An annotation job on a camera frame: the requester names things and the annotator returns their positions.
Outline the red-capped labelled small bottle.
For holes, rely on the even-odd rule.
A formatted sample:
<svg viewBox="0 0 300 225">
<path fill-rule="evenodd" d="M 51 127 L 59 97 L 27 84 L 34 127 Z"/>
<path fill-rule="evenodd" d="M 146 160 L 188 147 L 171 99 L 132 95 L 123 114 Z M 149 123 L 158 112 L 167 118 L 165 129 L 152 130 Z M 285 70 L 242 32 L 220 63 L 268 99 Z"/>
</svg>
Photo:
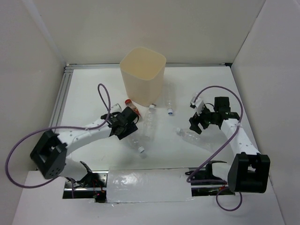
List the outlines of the red-capped labelled small bottle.
<svg viewBox="0 0 300 225">
<path fill-rule="evenodd" d="M 135 122 L 135 123 L 137 123 L 141 118 L 141 114 L 140 114 L 138 108 L 135 106 L 135 104 L 132 102 L 131 99 L 126 99 L 125 100 L 125 105 L 130 107 L 138 115 L 138 117 L 136 119 L 136 122 Z"/>
</svg>

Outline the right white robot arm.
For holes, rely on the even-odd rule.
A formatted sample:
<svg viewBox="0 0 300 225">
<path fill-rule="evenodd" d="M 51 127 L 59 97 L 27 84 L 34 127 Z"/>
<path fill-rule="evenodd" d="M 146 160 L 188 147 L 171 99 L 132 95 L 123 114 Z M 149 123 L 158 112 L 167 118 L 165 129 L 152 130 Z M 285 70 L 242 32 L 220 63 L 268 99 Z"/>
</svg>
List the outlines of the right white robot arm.
<svg viewBox="0 0 300 225">
<path fill-rule="evenodd" d="M 226 176 L 233 192 L 264 193 L 267 189 L 270 158 L 254 147 L 240 123 L 240 115 L 232 112 L 228 97 L 215 97 L 214 111 L 204 101 L 193 97 L 190 107 L 196 109 L 189 119 L 190 130 L 201 134 L 210 125 L 216 125 L 225 134 L 234 155 Z"/>
</svg>

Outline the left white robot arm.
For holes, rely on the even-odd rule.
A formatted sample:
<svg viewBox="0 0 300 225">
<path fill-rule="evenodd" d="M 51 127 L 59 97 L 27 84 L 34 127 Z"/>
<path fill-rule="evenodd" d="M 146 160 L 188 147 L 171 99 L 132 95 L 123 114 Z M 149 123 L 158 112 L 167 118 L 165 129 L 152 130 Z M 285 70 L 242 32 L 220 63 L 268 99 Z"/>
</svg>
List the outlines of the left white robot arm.
<svg viewBox="0 0 300 225">
<path fill-rule="evenodd" d="M 138 114 L 126 107 L 123 111 L 114 110 L 110 114 L 102 115 L 83 129 L 72 128 L 58 133 L 47 130 L 30 153 L 30 158 L 47 180 L 62 176 L 82 187 L 87 187 L 94 181 L 103 184 L 99 175 L 85 162 L 73 161 L 68 156 L 100 139 L 116 136 L 121 140 L 127 137 L 138 130 L 135 124 L 138 119 Z"/>
</svg>

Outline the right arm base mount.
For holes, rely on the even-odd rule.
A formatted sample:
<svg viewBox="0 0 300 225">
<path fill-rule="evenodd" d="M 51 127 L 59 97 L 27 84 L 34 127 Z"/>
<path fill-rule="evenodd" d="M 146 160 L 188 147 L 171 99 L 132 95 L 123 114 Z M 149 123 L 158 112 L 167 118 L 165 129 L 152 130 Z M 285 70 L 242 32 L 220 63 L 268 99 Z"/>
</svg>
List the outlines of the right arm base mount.
<svg viewBox="0 0 300 225">
<path fill-rule="evenodd" d="M 202 168 L 190 179 L 192 196 L 215 196 L 220 190 L 221 195 L 234 195 L 230 190 L 225 189 L 227 183 L 221 178 L 212 175 L 211 169 Z"/>
</svg>

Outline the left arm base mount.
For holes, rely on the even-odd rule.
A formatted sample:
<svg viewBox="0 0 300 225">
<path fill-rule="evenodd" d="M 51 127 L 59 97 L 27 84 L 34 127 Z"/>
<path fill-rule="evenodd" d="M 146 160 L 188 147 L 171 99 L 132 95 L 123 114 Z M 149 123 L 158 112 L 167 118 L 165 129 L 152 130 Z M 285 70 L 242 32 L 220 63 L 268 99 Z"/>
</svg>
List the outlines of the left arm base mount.
<svg viewBox="0 0 300 225">
<path fill-rule="evenodd" d="M 92 179 L 85 184 L 66 179 L 63 199 L 90 199 L 96 203 L 106 203 L 108 171 L 93 171 Z"/>
</svg>

